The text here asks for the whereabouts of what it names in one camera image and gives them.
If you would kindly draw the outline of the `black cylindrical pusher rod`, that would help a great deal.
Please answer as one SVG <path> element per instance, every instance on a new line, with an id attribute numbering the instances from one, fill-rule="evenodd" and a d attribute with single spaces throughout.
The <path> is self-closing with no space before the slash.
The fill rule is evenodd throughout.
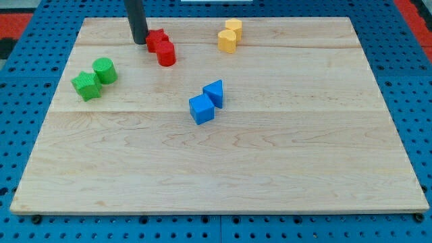
<path id="1" fill-rule="evenodd" d="M 149 34 L 142 0 L 124 0 L 126 13 L 135 44 L 145 45 Z"/>

